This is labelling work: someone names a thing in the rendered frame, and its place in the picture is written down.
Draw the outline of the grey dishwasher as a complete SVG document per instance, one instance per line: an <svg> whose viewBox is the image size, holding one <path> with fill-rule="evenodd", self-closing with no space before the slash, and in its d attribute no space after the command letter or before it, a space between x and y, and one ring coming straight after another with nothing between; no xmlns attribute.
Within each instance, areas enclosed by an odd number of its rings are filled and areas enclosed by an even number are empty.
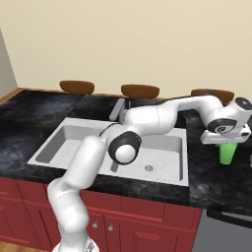
<svg viewBox="0 0 252 252"><path fill-rule="evenodd" d="M246 222L246 225L221 221L220 216ZM252 252L252 217L204 210L192 252Z"/></svg>

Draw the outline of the red drawer front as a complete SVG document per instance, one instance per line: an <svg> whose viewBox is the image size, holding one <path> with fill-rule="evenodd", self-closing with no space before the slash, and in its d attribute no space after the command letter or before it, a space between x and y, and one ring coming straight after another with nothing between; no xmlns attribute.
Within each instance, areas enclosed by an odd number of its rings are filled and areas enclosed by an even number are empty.
<svg viewBox="0 0 252 252"><path fill-rule="evenodd" d="M114 212L121 211L119 196L87 190L82 190L80 196L88 207Z"/></svg>
<svg viewBox="0 0 252 252"><path fill-rule="evenodd" d="M122 197L121 211L132 215L162 220L164 203L130 197Z"/></svg>
<svg viewBox="0 0 252 252"><path fill-rule="evenodd" d="M20 193L28 202L47 204L47 186L42 183L16 180Z"/></svg>
<svg viewBox="0 0 252 252"><path fill-rule="evenodd" d="M14 179L0 177L0 197L21 199L20 191Z"/></svg>
<svg viewBox="0 0 252 252"><path fill-rule="evenodd" d="M166 204L163 223L182 229L196 230L202 211L197 208Z"/></svg>

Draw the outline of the red cupboard door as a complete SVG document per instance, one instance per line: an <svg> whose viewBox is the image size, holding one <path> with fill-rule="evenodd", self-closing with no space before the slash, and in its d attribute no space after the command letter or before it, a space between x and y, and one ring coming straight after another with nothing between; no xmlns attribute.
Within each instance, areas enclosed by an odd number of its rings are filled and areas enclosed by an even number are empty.
<svg viewBox="0 0 252 252"><path fill-rule="evenodd" d="M22 200L0 197L0 241L41 248Z"/></svg>
<svg viewBox="0 0 252 252"><path fill-rule="evenodd" d="M104 217L98 212L89 211L90 222L88 225L88 234L90 238L96 243L99 252L107 252ZM98 222L98 228L93 228L93 223Z"/></svg>
<svg viewBox="0 0 252 252"><path fill-rule="evenodd" d="M108 252L191 252L195 232L106 216Z"/></svg>
<svg viewBox="0 0 252 252"><path fill-rule="evenodd" d="M49 205L25 201L39 243L43 250L51 252L60 242L56 217Z"/></svg>

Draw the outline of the grey sink tap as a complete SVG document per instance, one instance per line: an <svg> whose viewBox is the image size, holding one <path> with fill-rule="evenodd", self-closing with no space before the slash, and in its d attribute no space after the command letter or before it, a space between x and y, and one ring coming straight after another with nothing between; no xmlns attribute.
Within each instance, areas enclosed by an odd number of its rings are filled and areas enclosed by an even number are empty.
<svg viewBox="0 0 252 252"><path fill-rule="evenodd" d="M120 123L122 123L124 121L125 114L129 108L130 108L130 100L128 98L119 98L116 101L109 115L109 120L110 121L118 120Z"/></svg>

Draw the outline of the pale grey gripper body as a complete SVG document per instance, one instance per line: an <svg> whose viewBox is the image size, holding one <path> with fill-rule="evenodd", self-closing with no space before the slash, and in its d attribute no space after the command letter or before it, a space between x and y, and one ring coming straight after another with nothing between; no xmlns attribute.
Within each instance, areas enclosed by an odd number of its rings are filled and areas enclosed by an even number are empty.
<svg viewBox="0 0 252 252"><path fill-rule="evenodd" d="M246 130L241 130L239 133L217 134L205 131L200 140L204 145L244 143L248 140L248 132Z"/></svg>

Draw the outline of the brown stool seat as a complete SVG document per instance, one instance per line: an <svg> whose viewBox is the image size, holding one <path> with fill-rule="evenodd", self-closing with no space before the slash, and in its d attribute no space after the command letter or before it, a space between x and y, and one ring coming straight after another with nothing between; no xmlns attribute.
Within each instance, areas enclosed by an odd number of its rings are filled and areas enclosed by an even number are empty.
<svg viewBox="0 0 252 252"><path fill-rule="evenodd" d="M214 89L195 89L191 91L191 96L195 95L214 95L222 104L228 105L233 101L234 93L225 90L214 90Z"/></svg>
<svg viewBox="0 0 252 252"><path fill-rule="evenodd" d="M133 98L156 98L159 95L159 88L150 85L127 84L121 86L121 92Z"/></svg>
<svg viewBox="0 0 252 252"><path fill-rule="evenodd" d="M95 85L86 81L61 81L60 88L70 94L91 95L95 90Z"/></svg>

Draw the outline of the green cup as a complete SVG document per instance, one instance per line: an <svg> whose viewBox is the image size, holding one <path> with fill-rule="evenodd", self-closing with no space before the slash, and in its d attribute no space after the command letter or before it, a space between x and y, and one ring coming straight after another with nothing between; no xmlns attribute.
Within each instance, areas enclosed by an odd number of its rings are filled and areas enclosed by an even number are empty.
<svg viewBox="0 0 252 252"><path fill-rule="evenodd" d="M232 162L232 158L236 151L236 143L225 143L219 145L220 150L220 163L229 165Z"/></svg>

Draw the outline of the white double basin sink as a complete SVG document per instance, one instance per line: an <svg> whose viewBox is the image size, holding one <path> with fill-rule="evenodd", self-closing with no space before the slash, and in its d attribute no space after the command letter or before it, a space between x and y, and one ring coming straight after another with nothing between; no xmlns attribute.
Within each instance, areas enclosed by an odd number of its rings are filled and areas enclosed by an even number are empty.
<svg viewBox="0 0 252 252"><path fill-rule="evenodd" d="M83 140L89 135L98 136L109 124L66 117L28 164L67 169ZM166 135L143 137L137 158L128 165L119 165L106 154L98 173L188 187L186 130L173 128Z"/></svg>

